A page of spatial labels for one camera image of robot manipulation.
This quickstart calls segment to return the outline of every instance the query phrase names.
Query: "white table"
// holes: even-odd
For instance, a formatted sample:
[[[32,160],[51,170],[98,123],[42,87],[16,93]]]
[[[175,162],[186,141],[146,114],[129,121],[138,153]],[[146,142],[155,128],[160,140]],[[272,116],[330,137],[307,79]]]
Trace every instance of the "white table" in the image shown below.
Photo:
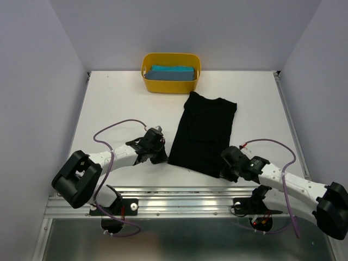
[[[231,145],[255,138],[272,138],[295,149],[272,72],[202,72],[196,91],[206,98],[222,97],[238,104]],[[105,151],[107,148],[93,142],[92,136],[114,122],[133,118],[149,126],[161,125],[169,154],[187,98],[188,95],[147,92],[140,72],[92,72],[71,152]],[[143,134],[141,125],[130,122],[107,131],[101,138],[116,147]],[[248,147],[279,167],[291,159],[288,151],[275,144],[261,142]],[[299,161],[289,171],[304,176]],[[88,215],[89,205],[72,209],[62,197],[54,196],[47,202],[37,255],[44,256],[45,251],[45,260],[76,257],[109,260],[115,256],[131,258],[132,253],[136,253],[137,257],[151,260],[166,260],[171,256],[196,260],[197,255],[201,259],[214,253],[228,260],[270,260],[271,249],[271,259],[279,260],[294,258],[293,249],[297,249],[296,254],[304,260],[314,256],[334,260],[331,247],[340,253],[337,241],[330,240],[330,247],[326,237],[308,222],[302,224],[301,240],[295,239],[291,229],[264,238],[230,222],[234,218],[229,211],[231,205],[239,197],[249,197],[256,183],[242,179],[231,183],[169,164],[146,162],[114,171],[107,184],[115,186],[123,198],[139,199],[138,214],[132,219],[142,224],[144,231],[115,243],[114,238],[102,235],[100,217]],[[275,219],[281,227],[281,217]],[[247,225],[248,220],[240,222]],[[255,243],[253,249],[249,248],[249,242]],[[68,252],[61,250],[65,250],[66,245],[69,245]]]
[[[206,98],[222,97],[238,104],[231,145],[256,138],[270,138],[295,150],[273,72],[203,71],[196,92]],[[187,98],[188,95],[148,92],[139,71],[94,71],[88,83],[71,153],[76,150],[85,153],[105,151],[107,148],[104,145],[92,140],[98,130],[124,119],[139,119],[148,126],[162,126],[169,155]],[[100,138],[116,148],[144,133],[140,124],[129,122],[108,130]],[[276,144],[258,142],[248,147],[253,154],[267,158],[279,167],[291,160],[290,153]],[[303,177],[299,161],[288,171]],[[150,161],[114,171],[107,184],[159,188],[255,186],[241,178],[236,184],[169,164],[152,165]]]

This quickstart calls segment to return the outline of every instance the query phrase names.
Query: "teal towel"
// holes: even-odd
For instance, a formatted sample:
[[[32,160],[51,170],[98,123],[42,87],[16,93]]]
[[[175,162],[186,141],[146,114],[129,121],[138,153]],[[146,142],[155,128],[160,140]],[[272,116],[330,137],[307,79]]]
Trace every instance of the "teal towel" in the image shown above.
[[[195,80],[194,72],[164,72],[164,71],[148,71],[145,74],[148,80]]]
[[[188,66],[161,66],[161,65],[152,65],[152,71],[164,71],[164,72],[194,72],[193,67]]]

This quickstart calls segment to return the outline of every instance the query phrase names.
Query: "yellow plastic bin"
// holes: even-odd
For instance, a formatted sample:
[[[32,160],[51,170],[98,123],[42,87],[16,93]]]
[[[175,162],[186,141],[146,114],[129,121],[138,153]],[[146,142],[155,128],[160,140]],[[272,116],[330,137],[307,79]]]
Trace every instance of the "yellow plastic bin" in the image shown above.
[[[152,65],[161,66],[191,66],[195,69],[195,80],[171,81],[171,80],[148,80],[144,75],[151,69]],[[188,94],[196,89],[201,73],[201,61],[198,56],[190,53],[149,53],[144,57],[141,66],[141,76],[146,88],[150,92],[161,92],[164,94]]]

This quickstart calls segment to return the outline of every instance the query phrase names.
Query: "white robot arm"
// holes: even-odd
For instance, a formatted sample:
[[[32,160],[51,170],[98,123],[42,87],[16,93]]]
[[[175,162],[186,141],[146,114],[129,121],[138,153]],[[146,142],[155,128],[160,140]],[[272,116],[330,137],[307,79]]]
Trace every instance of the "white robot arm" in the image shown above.
[[[161,129],[150,128],[144,137],[129,141],[111,151],[87,155],[75,151],[52,181],[52,187],[73,207],[80,208],[86,203],[94,204],[99,178],[106,174],[114,155],[112,170],[134,166],[150,159],[153,164],[167,161],[165,140]],[[109,208],[121,195],[110,186],[101,187],[96,201]]]
[[[239,177],[254,181],[261,186],[250,198],[235,198],[234,211],[238,215],[263,215],[266,211],[288,213],[284,197],[283,173],[268,160],[255,156],[243,147],[231,146],[222,157],[228,164],[222,176],[230,181]],[[285,173],[287,194],[293,215],[316,224],[324,233],[343,240],[348,231],[348,193],[344,187],[333,182],[325,185],[308,181],[291,173]]]
[[[52,187],[73,207],[96,202],[109,213],[119,213],[121,195],[110,186],[98,191],[97,182],[107,172],[113,157],[112,170],[133,166],[147,159],[153,164],[167,161],[164,138],[160,128],[149,129],[144,137],[127,142],[111,151],[87,155],[76,151],[52,181]],[[280,168],[258,156],[250,156],[246,148],[231,146],[223,151],[227,163],[221,177],[237,181],[239,177],[260,186],[251,197],[234,198],[234,213],[263,215],[288,213],[285,202],[283,173]],[[344,239],[348,232],[348,194],[343,186],[330,186],[305,180],[290,173],[285,175],[287,194],[293,214],[317,224],[329,236]],[[254,226],[262,230],[263,223]]]

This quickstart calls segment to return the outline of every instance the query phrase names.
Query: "white wall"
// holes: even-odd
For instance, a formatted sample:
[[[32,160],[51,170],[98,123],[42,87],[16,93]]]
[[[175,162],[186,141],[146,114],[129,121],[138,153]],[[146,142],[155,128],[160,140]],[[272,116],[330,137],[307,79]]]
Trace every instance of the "white wall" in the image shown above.
[[[348,189],[348,1],[322,1],[281,82],[311,177]]]
[[[0,7],[0,253],[30,260],[86,73],[48,0]]]
[[[320,0],[50,0],[88,70],[139,70],[149,52],[204,69],[280,70]]]

